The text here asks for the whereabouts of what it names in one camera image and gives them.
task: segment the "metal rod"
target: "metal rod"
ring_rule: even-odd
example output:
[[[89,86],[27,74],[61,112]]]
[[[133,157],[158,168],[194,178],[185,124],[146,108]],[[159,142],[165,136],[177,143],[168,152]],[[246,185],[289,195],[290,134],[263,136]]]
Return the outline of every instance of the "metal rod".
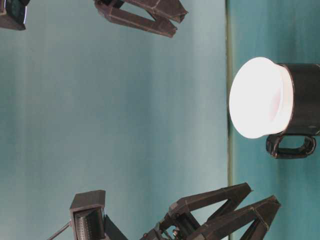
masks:
[[[55,234],[53,234],[51,237],[49,237],[47,240],[52,240],[55,237],[57,237],[60,233],[62,233],[64,230],[66,230],[68,227],[71,226],[71,221],[68,221],[66,225],[64,225],[62,228],[60,228]]]

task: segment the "mug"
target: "mug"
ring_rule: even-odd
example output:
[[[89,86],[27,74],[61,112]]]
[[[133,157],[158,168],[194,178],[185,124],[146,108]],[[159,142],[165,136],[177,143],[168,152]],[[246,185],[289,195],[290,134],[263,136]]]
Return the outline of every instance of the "mug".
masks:
[[[229,110],[240,134],[269,135],[266,150],[279,159],[305,158],[320,134],[320,65],[275,64],[265,57],[249,60],[233,81]],[[281,148],[285,136],[304,136],[298,148]]]

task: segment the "robotic arm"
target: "robotic arm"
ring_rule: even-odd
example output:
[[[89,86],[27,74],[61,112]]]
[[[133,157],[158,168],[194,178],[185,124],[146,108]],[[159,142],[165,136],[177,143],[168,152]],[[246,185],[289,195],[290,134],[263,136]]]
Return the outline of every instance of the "robotic arm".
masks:
[[[280,208],[275,196],[235,210],[251,189],[247,183],[198,195],[183,197],[169,207],[168,213],[140,240],[172,238],[167,229],[175,226],[175,240],[220,240],[253,221],[241,240],[263,240]],[[227,200],[207,221],[200,225],[192,211]]]
[[[124,3],[145,9],[148,18],[120,9]],[[179,0],[94,0],[98,12],[109,22],[172,38],[177,28],[170,20],[181,23],[188,13]]]
[[[247,183],[183,197],[169,207],[168,213],[140,240],[173,240],[167,229],[175,226],[174,240],[221,240],[252,222],[241,240],[263,240],[280,208],[275,196],[235,210],[248,196]],[[71,220],[48,240],[72,227],[74,240],[128,240],[104,214],[106,192],[78,193],[70,207]],[[192,211],[227,200],[200,225]]]

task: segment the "black plastic part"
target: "black plastic part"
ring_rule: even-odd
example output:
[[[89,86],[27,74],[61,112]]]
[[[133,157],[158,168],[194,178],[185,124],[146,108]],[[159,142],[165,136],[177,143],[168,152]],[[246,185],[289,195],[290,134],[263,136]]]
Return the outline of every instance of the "black plastic part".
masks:
[[[312,136],[304,136],[304,143],[298,148],[280,148],[279,145],[285,136],[269,135],[266,139],[266,150],[277,159],[303,159],[311,155],[317,146],[316,139]]]
[[[278,134],[269,135],[266,150],[277,159],[301,159],[316,149],[320,133],[320,65],[281,63],[290,73],[293,87],[293,108],[287,128]],[[304,136],[304,143],[298,148],[280,148],[285,136]]]
[[[19,0],[23,6],[27,6],[30,3],[30,0]]]
[[[104,232],[109,240],[128,240],[107,215],[104,219]]]

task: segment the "teal backdrop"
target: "teal backdrop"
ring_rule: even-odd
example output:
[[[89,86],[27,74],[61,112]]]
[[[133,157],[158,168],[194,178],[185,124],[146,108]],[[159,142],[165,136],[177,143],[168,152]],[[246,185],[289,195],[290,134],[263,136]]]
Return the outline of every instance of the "teal backdrop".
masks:
[[[240,67],[254,57],[276,63],[320,63],[318,0],[228,0],[228,85]],[[320,235],[320,148],[306,159],[274,159],[266,136],[246,139],[230,122],[232,183],[247,181],[253,193],[243,204],[275,194],[282,203],[265,240],[318,239]],[[283,147],[297,147],[299,137]],[[234,239],[240,239],[240,233]]]
[[[0,29],[1,239],[47,239],[97,189],[140,239],[180,197],[227,186],[225,3],[182,2],[173,39],[92,0],[31,0],[26,31]]]

